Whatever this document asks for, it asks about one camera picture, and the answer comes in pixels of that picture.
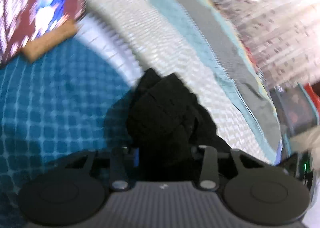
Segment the black pants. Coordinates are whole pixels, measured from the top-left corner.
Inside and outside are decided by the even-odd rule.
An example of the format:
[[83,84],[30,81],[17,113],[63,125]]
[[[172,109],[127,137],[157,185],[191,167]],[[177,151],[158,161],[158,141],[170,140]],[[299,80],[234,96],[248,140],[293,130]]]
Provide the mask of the black pants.
[[193,146],[231,150],[209,112],[177,75],[160,77],[152,68],[133,93],[126,128],[139,150],[137,174],[143,181],[193,180],[198,169]]

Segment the blue checkered bedsheet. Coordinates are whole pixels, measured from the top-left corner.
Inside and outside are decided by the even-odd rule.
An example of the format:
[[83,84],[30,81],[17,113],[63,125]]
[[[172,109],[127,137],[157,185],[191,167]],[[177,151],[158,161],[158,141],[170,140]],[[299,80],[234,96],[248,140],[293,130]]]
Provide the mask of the blue checkered bedsheet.
[[17,194],[59,158],[130,140],[131,88],[112,65],[71,38],[35,63],[1,70],[1,227],[25,224]]

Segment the grey teal striped blanket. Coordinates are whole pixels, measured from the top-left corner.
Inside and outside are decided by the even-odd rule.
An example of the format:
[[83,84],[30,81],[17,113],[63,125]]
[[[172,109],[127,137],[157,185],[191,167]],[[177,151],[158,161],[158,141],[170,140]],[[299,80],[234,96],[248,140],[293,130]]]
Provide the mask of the grey teal striped blanket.
[[207,66],[213,52],[186,12],[173,0],[89,0],[133,49],[139,64],[161,76],[178,74],[196,94],[218,134],[232,147],[267,162],[276,161],[257,119],[234,83],[217,63]]

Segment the maroon printed pillow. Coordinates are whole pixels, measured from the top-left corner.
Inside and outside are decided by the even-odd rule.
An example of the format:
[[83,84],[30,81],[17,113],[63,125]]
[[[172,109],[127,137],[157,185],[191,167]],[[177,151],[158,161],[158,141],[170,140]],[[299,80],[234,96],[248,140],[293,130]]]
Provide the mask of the maroon printed pillow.
[[67,20],[77,21],[87,0],[1,0],[1,66],[27,42],[55,30]]

